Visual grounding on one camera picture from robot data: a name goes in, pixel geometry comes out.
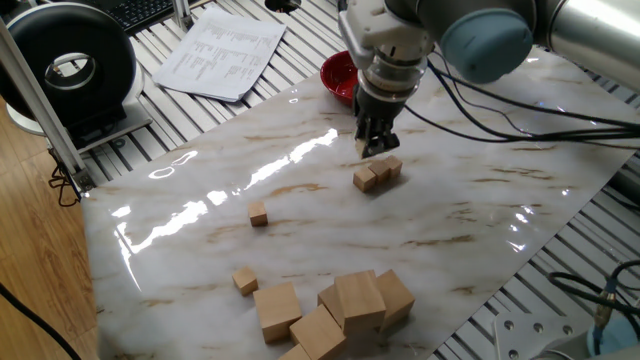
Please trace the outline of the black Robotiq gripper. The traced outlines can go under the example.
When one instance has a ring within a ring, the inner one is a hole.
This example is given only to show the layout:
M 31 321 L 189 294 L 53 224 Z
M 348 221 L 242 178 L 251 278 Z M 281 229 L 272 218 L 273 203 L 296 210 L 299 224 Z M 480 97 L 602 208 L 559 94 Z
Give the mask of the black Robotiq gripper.
M 352 109 L 356 118 L 355 139 L 364 144 L 364 157 L 388 152 L 400 145 L 392 131 L 407 100 L 386 101 L 367 93 L 359 84 L 353 87 Z

